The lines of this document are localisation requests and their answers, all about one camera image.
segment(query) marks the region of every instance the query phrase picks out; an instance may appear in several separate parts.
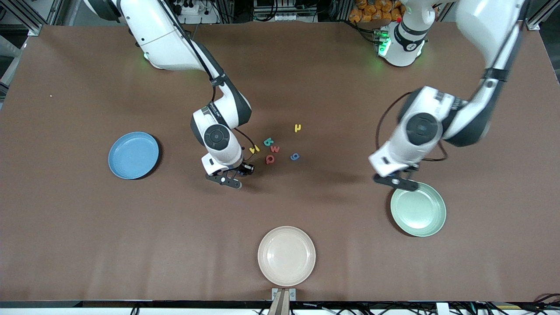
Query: metal frame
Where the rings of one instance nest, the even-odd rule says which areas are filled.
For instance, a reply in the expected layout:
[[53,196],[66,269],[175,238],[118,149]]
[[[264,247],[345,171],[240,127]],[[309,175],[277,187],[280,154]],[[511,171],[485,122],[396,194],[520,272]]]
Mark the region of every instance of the metal frame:
[[334,5],[338,6],[337,20],[347,20],[350,16],[350,11],[354,6],[353,0],[333,0]]
[[218,11],[222,12],[222,14],[219,14],[219,19],[221,21],[222,24],[230,24],[233,23],[233,15],[234,15],[234,3],[233,1],[229,1],[229,0],[216,0],[216,7],[218,8]]
[[531,17],[525,21],[527,29],[530,31],[540,30],[539,23],[544,22],[550,16],[552,11],[558,7],[560,0],[549,0],[540,9],[536,11]]
[[29,30],[29,36],[38,36],[41,27],[47,24],[46,20],[23,0],[0,0],[0,3]]
[[440,11],[440,15],[437,17],[437,20],[439,22],[445,22],[445,18],[447,17],[449,12],[451,11],[451,8],[453,8],[454,5],[455,5],[455,2],[445,4],[444,8],[441,9],[441,11]]

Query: green led light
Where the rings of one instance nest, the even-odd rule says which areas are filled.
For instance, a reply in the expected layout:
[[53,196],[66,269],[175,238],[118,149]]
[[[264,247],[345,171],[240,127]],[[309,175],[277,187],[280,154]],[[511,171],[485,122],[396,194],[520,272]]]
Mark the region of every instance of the green led light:
[[387,51],[389,51],[389,46],[391,46],[391,39],[387,38],[385,42],[379,46],[379,55],[384,57]]

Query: black cable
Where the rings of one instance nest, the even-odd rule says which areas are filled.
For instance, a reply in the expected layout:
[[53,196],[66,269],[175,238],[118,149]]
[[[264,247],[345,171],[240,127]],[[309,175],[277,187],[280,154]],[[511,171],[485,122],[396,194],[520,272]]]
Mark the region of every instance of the black cable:
[[[204,70],[206,71],[206,74],[208,75],[209,80],[210,81],[214,80],[214,78],[212,77],[212,74],[210,73],[210,69],[208,69],[208,66],[206,66],[206,63],[204,62],[204,60],[202,60],[202,57],[200,56],[198,51],[195,49],[191,39],[185,34],[185,30],[180,26],[180,22],[177,21],[177,19],[169,13],[169,10],[168,10],[169,7],[167,6],[167,4],[164,1],[159,0],[159,3],[160,3],[160,6],[164,9],[167,17],[171,20],[171,22],[175,26],[175,28],[179,30],[179,33],[181,33],[181,35],[186,40],[186,42],[189,43],[190,47],[194,51],[194,54],[197,56],[198,61],[200,62],[200,64],[204,68]],[[214,101],[214,99],[216,97],[216,87],[212,86],[212,90],[213,90],[212,101]]]
[[379,41],[379,40],[372,40],[372,39],[367,38],[367,37],[362,33],[362,31],[359,31],[359,30],[358,30],[358,33],[359,33],[360,35],[362,35],[362,37],[363,37],[365,40],[369,41],[369,42],[372,43],[372,44],[382,44],[382,43],[383,43],[382,41]]
[[[247,138],[247,140],[249,140],[249,142],[251,142],[251,145],[252,145],[253,148],[255,147],[255,142],[253,142],[253,141],[251,140],[251,138],[249,138],[249,136],[247,136],[243,131],[241,131],[241,130],[239,130],[239,129],[237,129],[237,128],[234,128],[234,130],[237,131],[238,133],[240,133],[240,134],[241,134],[242,136],[244,136],[245,138]],[[255,154],[254,154],[254,153],[251,153],[251,156],[249,156],[247,159],[244,159],[243,162],[249,161],[249,160],[253,157],[253,155],[255,155]]]
[[546,296],[544,296],[544,297],[542,297],[538,300],[533,301],[533,303],[541,303],[541,302],[544,302],[544,301],[546,301],[550,298],[554,298],[554,297],[560,297],[560,293],[548,294],[548,295],[546,295]]
[[276,15],[276,13],[278,13],[278,0],[274,0],[274,3],[272,4],[272,7],[270,7],[270,13],[268,14],[268,16],[264,20],[261,20],[256,16],[253,16],[253,19],[255,19],[259,22],[268,22],[268,21],[272,20],[272,18]]
[[449,156],[447,155],[447,151],[445,151],[443,144],[441,144],[441,141],[437,142],[437,146],[440,147],[441,153],[443,153],[444,156],[440,157],[438,159],[433,159],[431,157],[426,157],[426,158],[422,159],[422,161],[425,161],[425,162],[439,162],[439,161],[447,160],[447,158]]
[[343,23],[345,23],[346,25],[350,26],[351,28],[353,28],[353,29],[355,29],[355,30],[357,30],[357,31],[360,31],[360,32],[369,33],[369,34],[373,34],[373,33],[374,33],[373,30],[363,29],[363,28],[359,27],[357,23],[356,23],[356,24],[353,24],[352,22],[347,21],[347,20],[337,20],[336,22],[343,22]]
[[324,13],[325,11],[328,11],[330,9],[330,6],[333,4],[333,1],[330,1],[330,4],[323,10],[321,11],[317,11],[317,6],[315,6],[315,14],[313,15],[313,20],[311,20],[311,23],[315,22],[315,17],[320,14],[320,13]]
[[337,315],[340,315],[340,314],[341,314],[342,312],[344,312],[344,311],[349,311],[350,313],[352,313],[352,315],[358,315],[358,314],[356,314],[353,310],[351,310],[351,309],[349,309],[349,308],[343,308],[343,309],[341,309],[341,310],[337,313]]
[[232,19],[235,19],[235,16],[231,16],[231,15],[229,15],[229,14],[227,14],[227,13],[223,13],[220,9],[218,9],[218,7],[216,7],[216,4],[215,4],[213,1],[210,1],[210,0],[209,0],[209,2],[210,2],[210,4],[212,5],[212,7],[214,8],[214,10],[215,10],[218,14],[220,14],[220,18],[222,19],[221,24],[224,24],[223,21],[226,20],[226,18],[223,18],[224,16],[227,16],[227,17],[230,17],[230,18],[232,18]]
[[383,119],[385,119],[385,116],[387,116],[387,114],[391,111],[391,109],[395,106],[395,104],[400,101],[403,97],[410,95],[412,92],[406,92],[405,94],[401,95],[399,98],[396,99],[396,101],[394,101],[391,105],[389,105],[389,107],[385,110],[385,112],[383,113],[383,115],[381,115],[381,118],[379,118],[379,121],[377,122],[377,128],[375,129],[375,150],[379,150],[379,131],[381,130],[381,123],[383,122]]
[[490,306],[488,306],[488,304],[484,304],[484,308],[486,309],[486,312],[488,313],[488,315],[494,315],[494,313],[492,312],[492,310],[490,309]]
[[474,309],[471,309],[471,307],[470,307],[469,304],[467,304],[467,303],[464,303],[464,304],[463,304],[462,302],[457,302],[457,304],[458,304],[459,306],[462,306],[464,309],[466,309],[466,310],[469,312],[469,314],[471,314],[471,315],[477,315],[477,313],[474,311]]
[[130,315],[138,315],[140,314],[140,307],[133,307],[130,311]]
[[460,315],[463,315],[463,313],[462,313],[461,310],[457,307],[457,305],[455,305],[455,304],[453,304],[452,302],[450,302],[450,303],[449,303],[449,306],[451,306],[452,309],[454,309],[454,310],[456,310],[457,312],[459,312]]
[[[385,112],[383,113],[383,115],[381,115],[381,118],[379,118],[379,121],[377,123],[377,128],[375,129],[375,150],[379,150],[380,146],[379,146],[379,132],[381,131],[381,124],[383,122],[383,120],[385,119],[385,117],[387,116],[387,114],[391,111],[391,109],[395,106],[395,104],[400,101],[403,97],[411,94],[412,92],[406,92],[405,94],[401,95],[399,98],[396,99],[396,101],[394,101],[391,105],[389,105],[389,107],[385,110]],[[439,162],[439,161],[445,161],[447,160],[447,158],[449,157],[447,155],[447,151],[445,151],[444,146],[441,144],[441,141],[437,142],[438,147],[440,148],[441,152],[443,153],[443,157],[440,157],[438,159],[433,159],[431,157],[427,157],[422,159],[422,161],[426,161],[426,162]]]
[[491,307],[493,307],[493,308],[497,309],[497,310],[498,310],[498,312],[502,313],[503,315],[509,315],[508,313],[506,313],[506,312],[502,311],[502,309],[501,309],[501,308],[499,308],[499,307],[497,307],[496,305],[494,305],[494,303],[492,303],[492,302],[487,302],[487,304],[488,304],[488,305],[490,305]]

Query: brown tablecloth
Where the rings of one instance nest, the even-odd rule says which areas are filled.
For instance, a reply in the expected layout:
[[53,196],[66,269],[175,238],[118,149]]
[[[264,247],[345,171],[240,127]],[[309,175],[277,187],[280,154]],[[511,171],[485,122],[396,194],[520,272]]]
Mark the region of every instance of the brown tablecloth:
[[[454,24],[429,37],[413,65],[395,68],[343,24],[201,26],[196,40],[253,106],[242,130],[281,147],[265,165],[260,146],[255,174],[236,191],[204,179],[206,151],[189,128],[211,97],[203,72],[151,67],[126,27],[45,26],[0,112],[0,299],[269,298],[275,285],[256,253],[281,225],[315,243],[301,300],[516,301],[560,291],[560,89],[537,32],[524,33],[488,136],[446,145],[449,160],[416,175],[445,199],[443,229],[414,238],[394,226],[391,190],[371,181],[367,161],[381,113],[423,85],[468,98],[484,68]],[[107,165],[113,142],[131,131],[163,145],[160,167],[137,181]]]

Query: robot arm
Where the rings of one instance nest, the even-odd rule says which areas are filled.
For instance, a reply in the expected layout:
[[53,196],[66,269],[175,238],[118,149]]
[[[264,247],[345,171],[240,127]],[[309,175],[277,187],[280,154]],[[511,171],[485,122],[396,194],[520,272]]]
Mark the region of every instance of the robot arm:
[[144,57],[164,70],[201,70],[209,75],[212,87],[223,97],[193,113],[191,130],[208,154],[202,157],[207,178],[220,184],[241,188],[241,183],[219,172],[235,170],[242,175],[253,172],[244,163],[242,148],[232,129],[251,117],[251,106],[233,85],[211,53],[191,40],[162,0],[85,0],[86,5],[106,20],[125,21]]
[[523,0],[461,0],[458,27],[486,60],[478,90],[469,101],[427,86],[412,92],[399,113],[393,135],[369,157],[377,171],[376,182],[414,190],[412,181],[399,178],[399,172],[416,170],[440,139],[454,146],[468,146],[486,135],[520,44],[516,21],[522,4]]
[[379,46],[378,54],[397,67],[410,65],[422,53],[424,39],[436,20],[432,8],[435,3],[448,3],[454,0],[401,0],[407,8],[401,22],[391,22],[383,30],[387,32],[384,44]]

